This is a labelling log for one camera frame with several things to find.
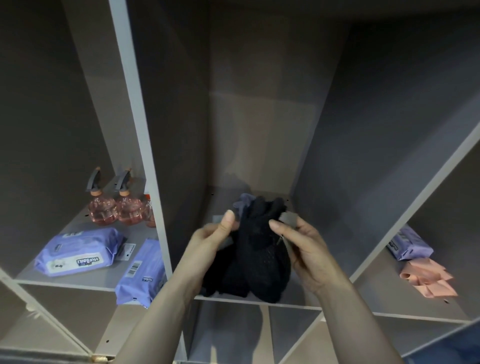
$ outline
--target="person's left hand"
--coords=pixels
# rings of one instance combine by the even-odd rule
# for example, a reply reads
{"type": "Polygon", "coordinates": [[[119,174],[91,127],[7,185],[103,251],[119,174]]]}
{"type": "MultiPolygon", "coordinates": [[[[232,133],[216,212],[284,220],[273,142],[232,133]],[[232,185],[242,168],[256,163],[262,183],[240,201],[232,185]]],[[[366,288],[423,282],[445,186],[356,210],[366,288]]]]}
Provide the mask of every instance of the person's left hand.
{"type": "Polygon", "coordinates": [[[238,227],[235,214],[228,210],[219,224],[206,224],[194,232],[170,280],[185,285],[190,298],[196,296],[219,245],[238,227]]]}

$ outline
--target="pink cloth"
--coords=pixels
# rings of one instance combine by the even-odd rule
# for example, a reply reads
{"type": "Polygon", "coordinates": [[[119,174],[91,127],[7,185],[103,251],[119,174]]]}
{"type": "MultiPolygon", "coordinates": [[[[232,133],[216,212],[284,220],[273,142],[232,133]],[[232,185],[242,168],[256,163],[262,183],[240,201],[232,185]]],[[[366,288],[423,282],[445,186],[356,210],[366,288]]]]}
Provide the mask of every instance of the pink cloth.
{"type": "Polygon", "coordinates": [[[430,258],[417,258],[405,264],[400,277],[406,279],[425,297],[458,296],[446,281],[453,276],[430,258]]]}

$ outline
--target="black knit fabric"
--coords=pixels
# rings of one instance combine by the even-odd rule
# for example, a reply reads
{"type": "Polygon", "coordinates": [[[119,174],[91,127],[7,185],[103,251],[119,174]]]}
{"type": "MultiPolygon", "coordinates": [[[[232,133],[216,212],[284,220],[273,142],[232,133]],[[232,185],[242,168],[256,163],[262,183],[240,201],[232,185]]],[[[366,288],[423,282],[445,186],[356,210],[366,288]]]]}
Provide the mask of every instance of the black knit fabric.
{"type": "Polygon", "coordinates": [[[262,301],[277,303],[290,279],[290,259],[283,241],[268,225],[286,211],[283,199],[267,202],[257,197],[243,212],[236,257],[252,293],[262,301]]]}
{"type": "Polygon", "coordinates": [[[290,278],[290,259],[268,221],[278,220],[286,209],[283,199],[267,202],[263,197],[244,209],[238,231],[231,233],[234,244],[217,252],[201,294],[246,297],[252,291],[262,301],[277,303],[290,278]]]}

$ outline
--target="wet wipes package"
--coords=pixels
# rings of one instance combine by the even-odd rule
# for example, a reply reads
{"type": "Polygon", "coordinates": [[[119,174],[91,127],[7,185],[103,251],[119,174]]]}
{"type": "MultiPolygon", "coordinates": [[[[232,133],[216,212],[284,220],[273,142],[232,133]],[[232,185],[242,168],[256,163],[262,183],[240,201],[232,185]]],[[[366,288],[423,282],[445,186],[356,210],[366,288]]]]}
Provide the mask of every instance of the wet wipes package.
{"type": "Polygon", "coordinates": [[[397,260],[428,258],[433,249],[408,225],[405,225],[387,245],[397,260]]]}
{"type": "Polygon", "coordinates": [[[139,303],[148,308],[166,282],[160,242],[147,239],[115,287],[117,304],[139,303]]]}
{"type": "Polygon", "coordinates": [[[107,267],[122,240],[123,235],[114,228],[60,234],[35,258],[35,269],[57,277],[107,267]]]}

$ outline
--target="shelving unit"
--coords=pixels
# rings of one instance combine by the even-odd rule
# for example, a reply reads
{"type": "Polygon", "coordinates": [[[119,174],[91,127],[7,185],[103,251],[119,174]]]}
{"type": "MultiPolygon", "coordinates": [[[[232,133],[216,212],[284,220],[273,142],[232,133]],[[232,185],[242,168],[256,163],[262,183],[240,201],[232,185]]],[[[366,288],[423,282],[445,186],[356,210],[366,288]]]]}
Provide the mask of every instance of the shelving unit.
{"type": "MultiPolygon", "coordinates": [[[[33,266],[54,235],[96,228],[84,192],[96,166],[106,194],[125,168],[133,194],[148,181],[156,229],[112,226],[133,255],[158,238],[168,278],[191,234],[241,193],[280,196],[319,230],[402,355],[478,319],[480,12],[46,1],[0,12],[6,134],[22,136],[4,143],[0,273],[21,300],[0,303],[15,312],[2,318],[0,349],[53,330],[59,346],[32,348],[114,357],[144,316],[116,305],[130,261],[57,278],[33,266]],[[400,279],[385,246],[407,222],[459,297],[425,299],[400,279]],[[25,303],[43,318],[27,317],[25,303]]],[[[336,363],[323,320],[294,272],[276,304],[197,296],[175,358],[336,363]]]]}

